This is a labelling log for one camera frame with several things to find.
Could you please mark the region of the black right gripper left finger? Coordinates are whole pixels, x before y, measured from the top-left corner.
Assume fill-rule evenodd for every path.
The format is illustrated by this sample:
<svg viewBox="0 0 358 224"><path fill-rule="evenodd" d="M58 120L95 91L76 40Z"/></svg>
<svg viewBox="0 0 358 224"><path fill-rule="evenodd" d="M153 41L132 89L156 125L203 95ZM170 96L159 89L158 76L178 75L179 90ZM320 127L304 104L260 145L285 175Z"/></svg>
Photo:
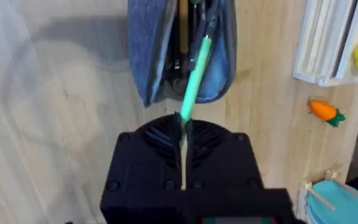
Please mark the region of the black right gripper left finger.
<svg viewBox="0 0 358 224"><path fill-rule="evenodd" d="M174 113L117 139L103 199L180 199L181 126Z"/></svg>

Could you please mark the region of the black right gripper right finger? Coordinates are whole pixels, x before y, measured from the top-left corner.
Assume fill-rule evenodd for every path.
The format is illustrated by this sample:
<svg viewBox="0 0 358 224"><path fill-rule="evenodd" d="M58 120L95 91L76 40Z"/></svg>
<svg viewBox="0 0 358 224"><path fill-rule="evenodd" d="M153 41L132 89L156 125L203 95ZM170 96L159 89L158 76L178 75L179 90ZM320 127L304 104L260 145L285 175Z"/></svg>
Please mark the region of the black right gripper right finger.
<svg viewBox="0 0 358 224"><path fill-rule="evenodd" d="M263 189L246 133L203 120L188 123L186 186L189 189Z"/></svg>

